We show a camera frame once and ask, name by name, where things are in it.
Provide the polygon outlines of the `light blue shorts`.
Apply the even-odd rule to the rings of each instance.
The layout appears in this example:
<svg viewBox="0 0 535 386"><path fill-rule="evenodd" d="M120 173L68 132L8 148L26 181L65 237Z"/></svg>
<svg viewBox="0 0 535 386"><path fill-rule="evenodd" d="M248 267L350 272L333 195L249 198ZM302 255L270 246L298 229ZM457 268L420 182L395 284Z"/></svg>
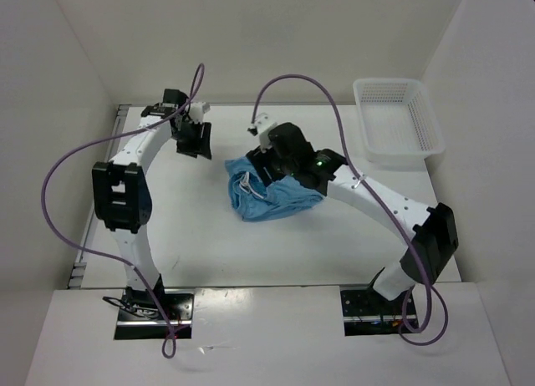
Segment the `light blue shorts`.
<svg viewBox="0 0 535 386"><path fill-rule="evenodd" d="M226 160L225 169L231 207L245 222L283 219L313 209L324 200L319 192L303 187L291 176L264 185L245 156Z"/></svg>

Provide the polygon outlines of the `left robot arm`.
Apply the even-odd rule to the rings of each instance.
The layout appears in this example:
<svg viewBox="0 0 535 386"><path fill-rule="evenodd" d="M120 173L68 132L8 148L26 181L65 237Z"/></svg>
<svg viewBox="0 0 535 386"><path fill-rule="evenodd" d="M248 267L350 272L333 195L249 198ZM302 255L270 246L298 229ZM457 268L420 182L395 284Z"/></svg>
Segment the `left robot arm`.
<svg viewBox="0 0 535 386"><path fill-rule="evenodd" d="M160 103L140 113L137 133L107 162L92 168L94 212L110 231L125 260L126 288L121 309L155 319L164 314L167 299L163 281L154 263L147 223L153 203L146 172L169 140L178 153L193 158L211 158L211 123L204 120L207 102L187 101L178 89L164 91Z"/></svg>

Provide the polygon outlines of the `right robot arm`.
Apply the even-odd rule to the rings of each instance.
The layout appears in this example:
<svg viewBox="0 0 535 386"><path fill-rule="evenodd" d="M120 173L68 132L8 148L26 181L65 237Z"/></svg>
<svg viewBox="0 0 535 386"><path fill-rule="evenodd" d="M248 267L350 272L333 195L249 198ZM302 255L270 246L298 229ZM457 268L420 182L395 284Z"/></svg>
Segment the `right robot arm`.
<svg viewBox="0 0 535 386"><path fill-rule="evenodd" d="M264 185L294 179L301 187L341 201L409 243L399 261L382 269L366 294L368 307L385 313L416 284L434 284L459 246L453 210L414 201L364 175L333 150L315 150L301 129L264 118L249 128L258 146L247 158Z"/></svg>

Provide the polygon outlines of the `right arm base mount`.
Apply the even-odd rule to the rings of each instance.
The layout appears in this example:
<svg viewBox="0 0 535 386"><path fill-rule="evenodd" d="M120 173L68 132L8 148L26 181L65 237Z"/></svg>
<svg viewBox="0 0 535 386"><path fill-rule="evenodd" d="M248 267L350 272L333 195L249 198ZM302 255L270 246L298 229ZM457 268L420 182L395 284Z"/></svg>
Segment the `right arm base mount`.
<svg viewBox="0 0 535 386"><path fill-rule="evenodd" d="M389 301L367 286L341 287L344 335L390 335L399 330L408 333L402 320L405 294L402 292L395 300Z"/></svg>

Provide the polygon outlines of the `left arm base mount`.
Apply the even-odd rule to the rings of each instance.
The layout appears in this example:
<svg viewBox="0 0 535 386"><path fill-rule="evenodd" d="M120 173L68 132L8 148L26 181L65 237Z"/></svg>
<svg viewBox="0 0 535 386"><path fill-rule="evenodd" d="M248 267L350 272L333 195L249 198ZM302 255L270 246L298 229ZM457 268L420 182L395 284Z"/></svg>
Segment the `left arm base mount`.
<svg viewBox="0 0 535 386"><path fill-rule="evenodd" d="M175 339L189 339L192 331L195 293L193 289L165 290L161 305L175 329ZM163 340L168 327L154 303L126 301L126 292L121 299L108 297L109 304L118 308L114 340Z"/></svg>

